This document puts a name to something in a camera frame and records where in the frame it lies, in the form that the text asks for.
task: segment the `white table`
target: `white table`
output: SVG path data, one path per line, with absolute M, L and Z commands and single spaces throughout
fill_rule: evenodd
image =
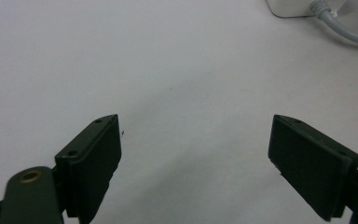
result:
M 358 31 L 358 0 L 338 13 Z M 272 116 L 358 153 L 358 46 L 264 0 L 0 1 L 0 200 L 109 114 L 123 157 L 93 223 L 324 223 L 269 161 Z

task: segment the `cable strain relief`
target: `cable strain relief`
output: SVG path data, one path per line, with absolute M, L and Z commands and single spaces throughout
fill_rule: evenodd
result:
M 310 4 L 310 11 L 314 13 L 317 18 L 320 18 L 321 14 L 326 10 L 331 12 L 330 6 L 324 0 L 314 0 Z

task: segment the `white device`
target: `white device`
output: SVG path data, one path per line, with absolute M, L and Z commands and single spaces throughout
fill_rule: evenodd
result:
M 267 0 L 272 13 L 278 17 L 303 17 L 313 16 L 310 11 L 310 3 L 313 0 Z M 337 11 L 344 5 L 346 0 L 326 0 L 337 15 Z

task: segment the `power cord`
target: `power cord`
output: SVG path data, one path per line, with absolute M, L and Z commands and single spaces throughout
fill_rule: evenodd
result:
M 314 0 L 310 4 L 310 11 L 313 12 L 318 19 L 324 21 L 324 23 L 326 23 L 326 25 L 334 30 L 337 34 L 342 35 L 355 43 L 358 43 L 358 34 L 341 24 L 331 15 L 331 8 L 325 0 Z

